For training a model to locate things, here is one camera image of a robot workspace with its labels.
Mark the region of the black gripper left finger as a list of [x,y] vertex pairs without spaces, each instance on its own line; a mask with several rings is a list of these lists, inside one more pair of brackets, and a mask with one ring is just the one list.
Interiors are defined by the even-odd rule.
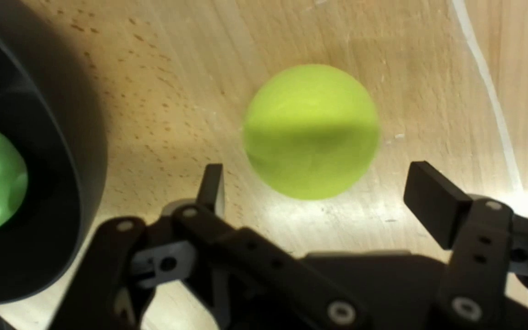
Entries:
[[141,330],[156,289],[176,281],[213,311],[213,281],[200,265],[200,245],[173,225],[182,206],[169,206],[152,226],[138,217],[99,226],[50,330]]

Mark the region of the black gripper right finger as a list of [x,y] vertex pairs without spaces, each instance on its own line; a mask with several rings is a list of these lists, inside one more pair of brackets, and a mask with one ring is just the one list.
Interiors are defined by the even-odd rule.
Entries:
[[404,203],[449,265],[438,283],[435,313],[453,330],[499,330],[503,325],[514,212],[473,199],[427,162],[413,162]]

